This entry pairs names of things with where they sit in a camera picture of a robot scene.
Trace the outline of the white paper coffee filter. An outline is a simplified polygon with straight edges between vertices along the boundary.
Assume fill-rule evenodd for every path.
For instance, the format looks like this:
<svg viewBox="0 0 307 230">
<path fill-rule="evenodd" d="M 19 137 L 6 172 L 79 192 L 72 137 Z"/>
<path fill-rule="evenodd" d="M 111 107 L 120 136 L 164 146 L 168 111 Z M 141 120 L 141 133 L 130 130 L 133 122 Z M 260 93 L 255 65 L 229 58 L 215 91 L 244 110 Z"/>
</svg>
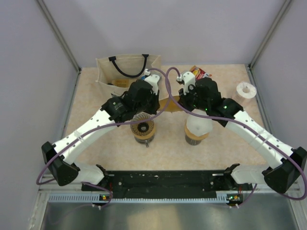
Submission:
<svg viewBox="0 0 307 230">
<path fill-rule="evenodd" d="M 213 122 L 211 119 L 194 115 L 188 115 L 186 125 L 190 133 L 198 137 L 210 133 L 213 130 Z"/>
</svg>

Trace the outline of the brown paper coffee filter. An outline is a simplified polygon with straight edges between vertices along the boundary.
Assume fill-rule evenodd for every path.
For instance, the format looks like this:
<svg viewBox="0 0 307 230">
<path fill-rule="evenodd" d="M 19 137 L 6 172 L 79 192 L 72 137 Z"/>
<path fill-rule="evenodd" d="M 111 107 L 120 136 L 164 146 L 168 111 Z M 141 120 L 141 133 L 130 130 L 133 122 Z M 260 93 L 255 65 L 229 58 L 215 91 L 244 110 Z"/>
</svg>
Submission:
<svg viewBox="0 0 307 230">
<path fill-rule="evenodd" d="M 167 100 L 168 100 L 167 98 L 159 100 L 160 107 L 159 107 L 158 111 L 162 111 L 162 109 L 167 104 Z M 182 109 L 179 108 L 178 105 L 176 103 L 174 103 L 172 100 L 169 102 L 168 106 L 165 109 L 165 112 L 171 112 L 171 113 L 179 112 L 179 111 L 182 111 Z"/>
</svg>

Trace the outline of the grey glass dripper cone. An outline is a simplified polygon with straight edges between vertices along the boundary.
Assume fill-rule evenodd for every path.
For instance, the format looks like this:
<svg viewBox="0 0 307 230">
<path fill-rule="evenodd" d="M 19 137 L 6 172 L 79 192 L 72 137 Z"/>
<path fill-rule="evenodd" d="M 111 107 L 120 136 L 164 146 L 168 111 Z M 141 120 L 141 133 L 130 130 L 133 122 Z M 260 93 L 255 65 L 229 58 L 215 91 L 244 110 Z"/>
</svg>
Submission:
<svg viewBox="0 0 307 230">
<path fill-rule="evenodd" d="M 144 137 L 151 134 L 154 131 L 154 121 L 149 120 L 144 122 L 144 120 L 149 118 L 151 118 L 151 116 L 147 113 L 140 113 L 138 115 L 135 115 L 131 121 L 140 121 L 140 123 L 130 125 L 132 133 L 139 137 Z"/>
</svg>

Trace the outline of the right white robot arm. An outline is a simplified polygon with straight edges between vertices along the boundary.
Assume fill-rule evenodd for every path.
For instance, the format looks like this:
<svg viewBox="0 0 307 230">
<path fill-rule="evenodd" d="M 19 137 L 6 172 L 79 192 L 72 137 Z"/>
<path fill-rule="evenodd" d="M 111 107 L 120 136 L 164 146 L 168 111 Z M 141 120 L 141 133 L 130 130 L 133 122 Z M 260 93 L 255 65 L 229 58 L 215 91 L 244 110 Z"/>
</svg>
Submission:
<svg viewBox="0 0 307 230">
<path fill-rule="evenodd" d="M 265 165 L 235 165 L 229 168 L 224 184 L 234 190 L 241 184 L 266 184 L 284 194 L 300 176 L 307 161 L 304 148 L 293 148 L 274 137 L 254 121 L 244 108 L 231 98 L 223 98 L 211 78 L 197 79 L 185 71 L 177 77 L 183 85 L 178 103 L 190 112 L 205 112 L 220 125 L 243 138 L 266 161 Z"/>
</svg>

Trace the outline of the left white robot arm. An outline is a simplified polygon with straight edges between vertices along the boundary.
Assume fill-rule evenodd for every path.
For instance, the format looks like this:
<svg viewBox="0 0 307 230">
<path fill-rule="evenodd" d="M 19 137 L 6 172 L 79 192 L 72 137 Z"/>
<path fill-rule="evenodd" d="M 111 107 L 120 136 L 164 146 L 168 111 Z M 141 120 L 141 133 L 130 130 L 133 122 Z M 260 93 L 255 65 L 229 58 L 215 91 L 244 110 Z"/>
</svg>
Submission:
<svg viewBox="0 0 307 230">
<path fill-rule="evenodd" d="M 44 163 L 59 186 L 88 182 L 98 190 L 107 188 L 109 179 L 99 165 L 76 162 L 78 156 L 107 132 L 119 127 L 141 112 L 156 114 L 159 105 L 160 76 L 151 74 L 133 82 L 121 96 L 109 98 L 82 126 L 55 143 L 42 147 Z"/>
</svg>

